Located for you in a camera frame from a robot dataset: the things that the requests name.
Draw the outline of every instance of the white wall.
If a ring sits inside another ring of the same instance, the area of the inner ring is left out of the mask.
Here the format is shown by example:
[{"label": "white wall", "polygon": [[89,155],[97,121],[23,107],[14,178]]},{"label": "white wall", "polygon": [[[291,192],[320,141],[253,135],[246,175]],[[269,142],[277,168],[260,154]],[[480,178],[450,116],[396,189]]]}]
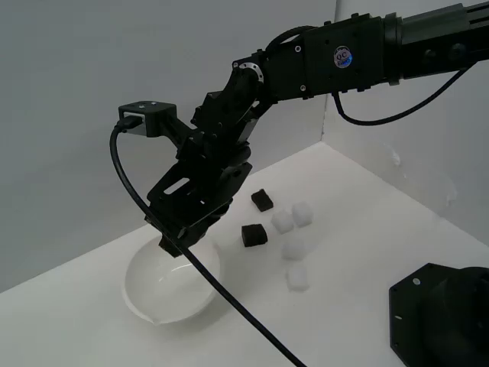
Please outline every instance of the white wall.
[{"label": "white wall", "polygon": [[[108,155],[119,105],[173,102],[189,121],[233,60],[334,11],[335,0],[3,2],[0,291],[143,224]],[[316,98],[269,112],[251,139],[255,169],[319,141],[323,109]],[[164,138],[120,145],[142,193],[176,153]]]},{"label": "white wall", "polygon": [[[406,18],[457,3],[456,0],[341,0],[338,19],[358,12],[397,12]],[[478,2],[465,2],[465,6]],[[347,114],[378,119],[414,106],[451,75],[380,85],[342,95]],[[436,101],[381,127],[349,125],[327,102],[323,140],[414,199],[489,244],[489,63],[479,63]],[[400,158],[400,166],[395,160]]]}]

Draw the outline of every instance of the white bowl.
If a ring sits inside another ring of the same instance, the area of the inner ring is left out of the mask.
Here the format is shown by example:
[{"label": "white bowl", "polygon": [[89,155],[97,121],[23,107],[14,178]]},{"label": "white bowl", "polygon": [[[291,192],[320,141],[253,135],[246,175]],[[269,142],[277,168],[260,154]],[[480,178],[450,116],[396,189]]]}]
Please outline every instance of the white bowl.
[{"label": "white bowl", "polygon": [[[173,323],[202,311],[215,296],[214,288],[184,256],[173,258],[157,237],[144,245],[129,263],[122,296],[129,309],[154,325]],[[190,247],[220,280],[221,263],[208,236]]]}]

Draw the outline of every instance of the white cube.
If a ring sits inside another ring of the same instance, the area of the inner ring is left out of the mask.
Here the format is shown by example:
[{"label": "white cube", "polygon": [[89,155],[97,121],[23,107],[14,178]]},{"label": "white cube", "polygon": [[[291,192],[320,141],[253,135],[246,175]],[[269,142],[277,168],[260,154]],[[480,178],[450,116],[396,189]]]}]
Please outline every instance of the white cube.
[{"label": "white cube", "polygon": [[281,234],[290,232],[293,229],[292,216],[285,210],[273,214],[271,222]]},{"label": "white cube", "polygon": [[291,236],[282,245],[282,257],[286,260],[302,260],[306,257],[306,246],[302,239]]},{"label": "white cube", "polygon": [[302,201],[292,205],[292,217],[298,227],[308,226],[313,222],[313,210],[308,203]]},{"label": "white cube", "polygon": [[289,291],[304,292],[309,289],[307,268],[302,262],[296,262],[287,270],[287,287]]}]

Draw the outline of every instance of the sticker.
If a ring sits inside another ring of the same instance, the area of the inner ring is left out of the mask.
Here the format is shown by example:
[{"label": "sticker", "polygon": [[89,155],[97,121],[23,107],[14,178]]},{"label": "sticker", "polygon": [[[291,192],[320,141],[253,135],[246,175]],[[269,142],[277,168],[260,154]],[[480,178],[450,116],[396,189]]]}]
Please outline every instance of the sticker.
[{"label": "sticker", "polygon": [[345,69],[351,64],[353,56],[346,46],[340,46],[335,50],[335,65],[340,69]]}]

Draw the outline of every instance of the robotic arm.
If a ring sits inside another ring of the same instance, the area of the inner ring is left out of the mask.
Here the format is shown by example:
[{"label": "robotic arm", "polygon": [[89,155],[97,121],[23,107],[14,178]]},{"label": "robotic arm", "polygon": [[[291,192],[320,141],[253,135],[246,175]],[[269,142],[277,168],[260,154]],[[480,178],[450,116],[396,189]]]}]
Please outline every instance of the robotic arm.
[{"label": "robotic arm", "polygon": [[134,115],[142,120],[131,133],[166,136],[177,149],[178,162],[147,195],[151,211],[164,224],[158,228],[164,235],[160,247],[180,255],[171,243],[188,248],[226,213],[251,171],[248,137],[273,104],[332,93],[344,115],[339,93],[463,73],[489,58],[488,36],[489,2],[406,19],[354,14],[322,27],[294,28],[265,50],[233,62],[225,88],[208,93],[196,108],[191,120],[196,128],[177,118],[175,105],[142,101],[119,107],[120,119]]}]

